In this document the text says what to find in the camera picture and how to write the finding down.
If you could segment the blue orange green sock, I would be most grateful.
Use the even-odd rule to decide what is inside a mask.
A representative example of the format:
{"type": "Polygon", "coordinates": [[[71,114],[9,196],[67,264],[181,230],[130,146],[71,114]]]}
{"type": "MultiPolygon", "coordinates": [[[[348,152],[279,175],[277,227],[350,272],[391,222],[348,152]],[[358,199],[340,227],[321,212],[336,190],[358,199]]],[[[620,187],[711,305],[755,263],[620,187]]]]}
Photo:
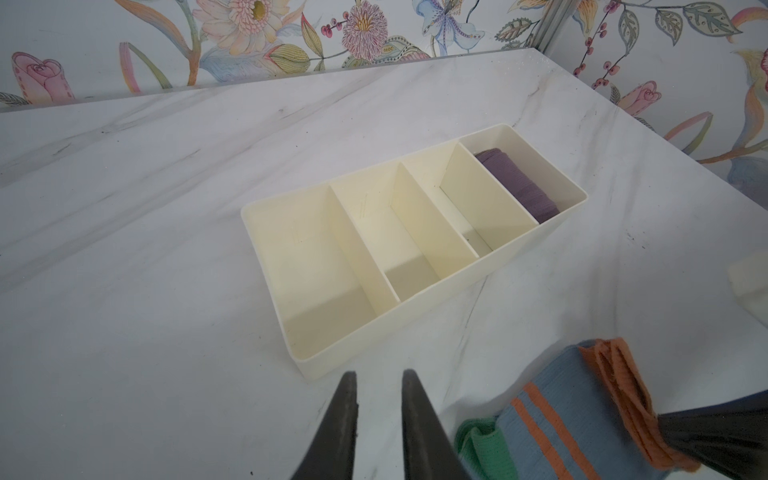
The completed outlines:
{"type": "Polygon", "coordinates": [[[701,464],[672,448],[621,338],[572,345],[499,413],[454,440],[474,479],[664,479],[701,464]]]}

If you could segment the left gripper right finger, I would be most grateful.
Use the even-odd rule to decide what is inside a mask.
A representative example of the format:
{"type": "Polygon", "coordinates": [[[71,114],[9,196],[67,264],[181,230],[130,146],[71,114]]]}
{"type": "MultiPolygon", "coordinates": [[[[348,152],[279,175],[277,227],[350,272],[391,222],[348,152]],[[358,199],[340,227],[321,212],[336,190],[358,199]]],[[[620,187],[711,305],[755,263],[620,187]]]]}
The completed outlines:
{"type": "Polygon", "coordinates": [[[401,418],[405,479],[470,479],[413,369],[403,372],[401,418]]]}

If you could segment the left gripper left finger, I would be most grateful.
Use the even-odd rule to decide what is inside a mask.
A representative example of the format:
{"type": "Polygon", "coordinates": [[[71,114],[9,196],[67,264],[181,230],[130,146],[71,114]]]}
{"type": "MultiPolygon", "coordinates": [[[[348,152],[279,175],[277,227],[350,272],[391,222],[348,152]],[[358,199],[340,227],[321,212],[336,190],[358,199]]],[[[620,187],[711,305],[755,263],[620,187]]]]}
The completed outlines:
{"type": "Polygon", "coordinates": [[[293,480],[350,480],[354,472],[359,405],[357,375],[345,372],[293,480]]]}

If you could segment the right aluminium corner post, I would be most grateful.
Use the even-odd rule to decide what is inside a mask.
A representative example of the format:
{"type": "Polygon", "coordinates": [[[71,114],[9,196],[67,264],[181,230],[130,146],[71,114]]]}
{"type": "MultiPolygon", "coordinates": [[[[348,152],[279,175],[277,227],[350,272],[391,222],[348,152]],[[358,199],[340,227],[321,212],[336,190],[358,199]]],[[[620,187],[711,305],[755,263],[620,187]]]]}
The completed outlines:
{"type": "Polygon", "coordinates": [[[529,46],[548,56],[566,21],[576,12],[579,3],[580,0],[548,1],[529,46]]]}

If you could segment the rolled purple sock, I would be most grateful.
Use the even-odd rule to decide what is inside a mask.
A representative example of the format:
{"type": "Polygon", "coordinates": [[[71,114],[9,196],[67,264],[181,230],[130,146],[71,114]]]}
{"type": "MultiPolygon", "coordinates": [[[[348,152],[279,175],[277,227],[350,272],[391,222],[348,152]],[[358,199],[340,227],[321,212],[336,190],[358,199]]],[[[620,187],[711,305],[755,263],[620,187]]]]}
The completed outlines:
{"type": "Polygon", "coordinates": [[[479,152],[476,158],[540,224],[560,213],[550,197],[500,149],[479,152]]]}

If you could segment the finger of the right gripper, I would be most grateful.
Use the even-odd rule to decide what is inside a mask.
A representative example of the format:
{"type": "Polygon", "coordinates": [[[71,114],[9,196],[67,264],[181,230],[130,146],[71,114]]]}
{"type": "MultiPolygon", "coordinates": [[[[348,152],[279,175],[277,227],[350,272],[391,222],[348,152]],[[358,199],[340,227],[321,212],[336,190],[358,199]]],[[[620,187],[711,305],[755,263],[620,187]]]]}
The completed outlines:
{"type": "Polygon", "coordinates": [[[674,450],[730,479],[767,477],[767,393],[658,417],[674,450]]]}

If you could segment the cream divided organizer tray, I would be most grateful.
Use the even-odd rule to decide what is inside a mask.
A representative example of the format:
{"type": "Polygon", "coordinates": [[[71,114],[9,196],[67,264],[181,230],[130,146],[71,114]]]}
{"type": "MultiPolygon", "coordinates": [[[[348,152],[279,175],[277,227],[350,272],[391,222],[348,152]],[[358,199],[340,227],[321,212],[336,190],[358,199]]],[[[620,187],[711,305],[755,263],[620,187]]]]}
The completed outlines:
{"type": "Polygon", "coordinates": [[[288,353],[318,379],[538,243],[587,193],[498,124],[245,205],[288,353]],[[556,204],[540,224],[478,161],[498,148],[556,204]]]}

